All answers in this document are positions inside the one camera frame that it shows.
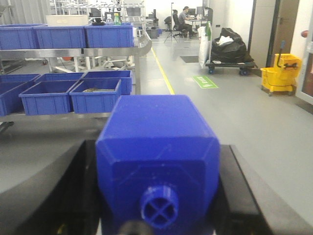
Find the office chair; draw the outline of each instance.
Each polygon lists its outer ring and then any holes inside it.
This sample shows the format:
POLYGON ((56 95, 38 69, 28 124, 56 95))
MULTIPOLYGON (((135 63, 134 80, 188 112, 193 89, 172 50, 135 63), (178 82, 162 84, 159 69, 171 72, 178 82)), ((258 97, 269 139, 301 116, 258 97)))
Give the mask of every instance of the office chair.
POLYGON ((181 25, 180 25, 180 23, 178 21, 177 14, 173 14, 173 20, 174 20, 174 23, 175 23, 175 25, 173 27, 173 30, 180 32, 178 34, 174 34, 173 37, 176 37, 176 36, 184 37, 184 36, 186 36, 186 34, 185 34, 186 30, 185 29, 181 29, 181 25))

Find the blue storage crate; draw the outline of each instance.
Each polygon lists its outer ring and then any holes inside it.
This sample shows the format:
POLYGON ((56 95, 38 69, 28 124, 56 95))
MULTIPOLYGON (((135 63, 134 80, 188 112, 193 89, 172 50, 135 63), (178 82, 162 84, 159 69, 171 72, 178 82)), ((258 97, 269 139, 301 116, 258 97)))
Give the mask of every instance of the blue storage crate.
POLYGON ((35 27, 40 49, 85 48, 83 26, 35 27))
POLYGON ((133 25, 85 26, 89 48, 133 47, 133 25))
POLYGON ((38 49, 34 26, 45 25, 43 23, 0 25, 0 50, 38 49))
POLYGON ((6 74, 0 75, 0 82, 30 82, 34 83, 34 80, 39 77, 40 74, 6 74))
POLYGON ((82 79, 103 79, 109 77, 118 77, 121 79, 121 91, 122 95, 131 94, 132 92, 132 82, 133 82, 133 71, 122 70, 122 71, 89 71, 82 76, 82 79))
POLYGON ((40 82, 22 92, 26 115, 66 114, 71 111, 69 91, 77 81, 40 82))
POLYGON ((112 111, 121 95, 121 81, 119 78, 85 80, 81 81, 69 94, 76 113, 108 113, 112 111), (84 92, 92 88, 112 89, 112 91, 84 92))
POLYGON ((35 79, 35 83, 45 81, 78 81, 83 72, 46 73, 35 79))
POLYGON ((23 110, 19 94, 29 88, 30 83, 1 82, 0 83, 0 116, 23 110))
POLYGON ((220 144, 188 97, 121 96, 96 155, 112 224, 144 220, 156 235, 197 234, 218 187, 220 144))

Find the blue bottle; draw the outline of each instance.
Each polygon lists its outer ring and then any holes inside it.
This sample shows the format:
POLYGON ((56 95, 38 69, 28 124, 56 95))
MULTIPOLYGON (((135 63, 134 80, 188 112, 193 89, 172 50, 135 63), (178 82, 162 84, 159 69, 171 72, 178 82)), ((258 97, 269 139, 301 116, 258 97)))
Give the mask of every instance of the blue bottle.
POLYGON ((143 219, 156 235, 185 235, 217 190, 219 141, 184 95, 121 96, 96 154, 116 227, 143 219))

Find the flatbed cart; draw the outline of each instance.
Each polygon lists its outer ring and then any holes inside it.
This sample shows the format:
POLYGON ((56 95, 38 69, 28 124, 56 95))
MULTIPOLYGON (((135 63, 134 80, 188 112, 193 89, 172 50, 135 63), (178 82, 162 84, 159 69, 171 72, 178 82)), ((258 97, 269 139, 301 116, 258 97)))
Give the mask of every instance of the flatbed cart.
POLYGON ((213 74, 215 67, 231 67, 231 68, 239 68, 239 75, 247 76, 249 74, 249 70, 256 67, 255 63, 252 62, 242 62, 242 63, 214 63, 211 61, 210 63, 207 61, 205 66, 209 67, 208 74, 213 74))

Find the cart wheel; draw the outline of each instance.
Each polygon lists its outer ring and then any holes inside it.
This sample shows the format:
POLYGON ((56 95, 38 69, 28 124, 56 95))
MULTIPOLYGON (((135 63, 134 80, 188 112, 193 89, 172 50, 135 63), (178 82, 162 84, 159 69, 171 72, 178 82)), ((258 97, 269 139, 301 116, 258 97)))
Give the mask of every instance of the cart wheel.
POLYGON ((242 76, 247 76, 248 75, 248 71, 247 70, 241 70, 241 75, 242 76))
POLYGON ((209 74, 213 74, 214 73, 214 69, 213 68, 209 68, 209 74))
POLYGON ((239 70, 239 75, 241 75, 241 76, 247 76, 247 75, 248 75, 248 71, 241 68, 241 69, 239 70))

